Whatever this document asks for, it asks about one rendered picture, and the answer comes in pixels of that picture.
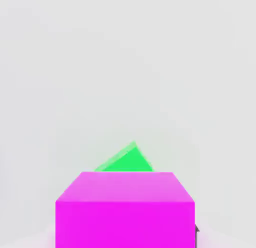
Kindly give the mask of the small magenta cube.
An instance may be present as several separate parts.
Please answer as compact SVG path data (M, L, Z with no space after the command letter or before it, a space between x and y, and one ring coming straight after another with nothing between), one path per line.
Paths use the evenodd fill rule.
M82 172L56 200L55 248L196 248L195 202L171 172Z

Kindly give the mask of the small green cube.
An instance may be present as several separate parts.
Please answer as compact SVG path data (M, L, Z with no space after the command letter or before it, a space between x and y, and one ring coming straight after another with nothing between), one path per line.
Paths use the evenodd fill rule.
M133 141L117 154L98 166L95 172L153 172L152 164Z

